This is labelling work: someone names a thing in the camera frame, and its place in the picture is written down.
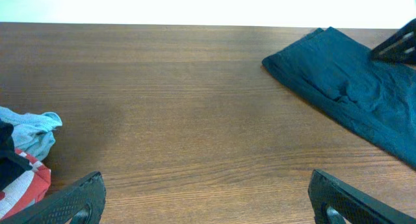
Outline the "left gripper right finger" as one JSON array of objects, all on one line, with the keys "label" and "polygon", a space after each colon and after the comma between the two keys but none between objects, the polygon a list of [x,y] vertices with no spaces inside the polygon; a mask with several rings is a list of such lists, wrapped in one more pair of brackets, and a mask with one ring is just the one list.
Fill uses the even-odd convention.
[{"label": "left gripper right finger", "polygon": [[312,172],[307,191],[316,223],[415,223],[415,218],[320,169]]}]

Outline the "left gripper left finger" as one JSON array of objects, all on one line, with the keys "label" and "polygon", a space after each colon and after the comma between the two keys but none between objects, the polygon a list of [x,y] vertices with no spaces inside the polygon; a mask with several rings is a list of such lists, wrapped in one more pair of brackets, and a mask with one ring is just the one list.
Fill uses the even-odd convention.
[{"label": "left gripper left finger", "polygon": [[105,209],[106,194],[101,173],[93,171],[1,223],[99,223]]}]

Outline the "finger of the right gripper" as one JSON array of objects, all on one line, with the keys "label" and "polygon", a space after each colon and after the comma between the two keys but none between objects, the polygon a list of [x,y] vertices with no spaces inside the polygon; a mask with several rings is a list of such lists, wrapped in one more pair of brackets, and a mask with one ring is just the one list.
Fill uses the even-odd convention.
[{"label": "finger of the right gripper", "polygon": [[415,19],[370,52],[372,60],[415,64]]}]

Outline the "navy blue shorts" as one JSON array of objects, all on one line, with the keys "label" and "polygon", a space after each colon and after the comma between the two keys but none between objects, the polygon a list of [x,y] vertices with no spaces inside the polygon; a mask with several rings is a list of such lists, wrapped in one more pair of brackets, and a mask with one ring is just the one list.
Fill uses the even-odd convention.
[{"label": "navy blue shorts", "polygon": [[415,167],[415,70],[373,61],[341,31],[318,28],[263,59],[281,84],[366,141]]}]

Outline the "black folded garment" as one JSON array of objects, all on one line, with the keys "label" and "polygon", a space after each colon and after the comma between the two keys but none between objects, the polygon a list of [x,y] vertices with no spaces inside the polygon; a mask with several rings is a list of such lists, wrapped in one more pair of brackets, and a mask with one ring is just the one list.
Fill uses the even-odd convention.
[{"label": "black folded garment", "polygon": [[1,190],[33,168],[28,159],[15,152],[13,130],[12,124],[1,121]]}]

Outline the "light blue grey folded garment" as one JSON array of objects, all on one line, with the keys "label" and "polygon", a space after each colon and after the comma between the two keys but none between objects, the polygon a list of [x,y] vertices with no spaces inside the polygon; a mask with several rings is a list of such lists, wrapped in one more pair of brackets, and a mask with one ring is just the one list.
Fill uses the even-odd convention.
[{"label": "light blue grey folded garment", "polygon": [[62,120],[54,112],[43,114],[17,114],[1,107],[1,121],[13,125],[12,139],[18,148],[43,161],[55,144],[53,131],[62,126]]}]

